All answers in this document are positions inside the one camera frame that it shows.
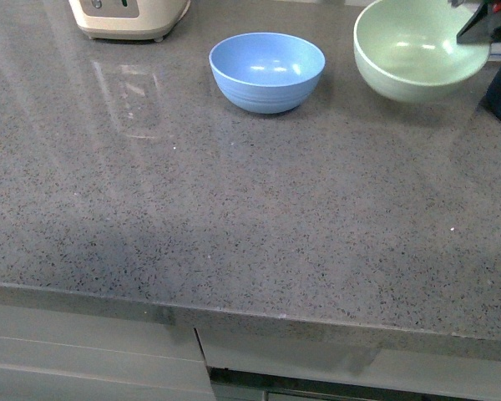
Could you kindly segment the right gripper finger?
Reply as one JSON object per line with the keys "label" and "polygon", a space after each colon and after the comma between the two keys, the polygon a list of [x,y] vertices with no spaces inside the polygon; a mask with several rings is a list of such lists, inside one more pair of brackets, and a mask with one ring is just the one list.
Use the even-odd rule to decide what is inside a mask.
{"label": "right gripper finger", "polygon": [[501,43],[501,0],[480,1],[456,39],[459,44]]}

